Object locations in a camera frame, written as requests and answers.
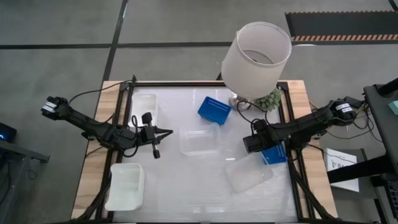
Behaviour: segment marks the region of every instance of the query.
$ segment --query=gray floor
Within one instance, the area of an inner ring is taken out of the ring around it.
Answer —
[[[1,1],[1,44],[110,43],[121,0]],[[287,30],[284,12],[391,10],[387,0],[130,0],[120,42],[230,41],[242,25],[274,23]],[[228,48],[119,49],[110,80],[213,80]],[[108,49],[0,50],[0,122],[19,131],[17,143],[51,155],[27,181],[14,223],[46,223],[70,217],[87,142],[80,130],[40,115],[47,96],[73,95],[99,88]],[[305,80],[317,105],[353,96],[362,88],[397,77],[398,45],[295,46],[281,79]],[[98,94],[73,102],[93,115]],[[339,136],[361,131],[333,128]],[[384,153],[367,134],[351,140],[324,136],[323,147],[365,148],[368,157]],[[369,222],[378,219],[372,200],[336,200],[339,217]]]

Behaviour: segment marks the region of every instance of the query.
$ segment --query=lamp base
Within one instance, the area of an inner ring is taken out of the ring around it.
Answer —
[[[229,105],[231,105],[232,109],[237,111],[238,103],[239,103],[239,111],[247,110],[251,106],[250,103],[252,103],[252,99],[241,97],[235,93],[231,93],[229,96]]]

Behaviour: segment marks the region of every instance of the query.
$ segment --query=white lamp shade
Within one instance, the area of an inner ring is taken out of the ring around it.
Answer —
[[[237,31],[225,56],[221,75],[238,96],[261,98],[275,87],[292,51],[289,36],[267,22],[253,22]]]

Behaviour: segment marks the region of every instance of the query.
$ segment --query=white table surface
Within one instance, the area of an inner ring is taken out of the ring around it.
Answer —
[[[186,156],[180,151],[179,130],[210,124],[198,113],[206,96],[228,104],[231,93],[225,87],[139,87],[134,93],[156,93],[159,102],[157,126],[173,129],[154,159],[152,146],[140,147],[132,158],[145,171],[142,207],[115,212],[115,222],[292,222],[297,221],[287,164],[270,165],[273,177],[245,192],[236,193],[226,177],[225,165],[247,152],[243,137],[251,134],[250,124],[231,111],[220,126],[222,152],[218,156]],[[243,114],[249,120],[263,118],[254,107]],[[271,123],[279,122],[278,110],[268,113]]]

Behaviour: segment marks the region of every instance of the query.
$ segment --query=green decorative ball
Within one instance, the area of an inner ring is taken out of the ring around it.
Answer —
[[[254,103],[261,109],[266,111],[272,111],[280,106],[280,91],[275,88],[269,95],[256,99]]]

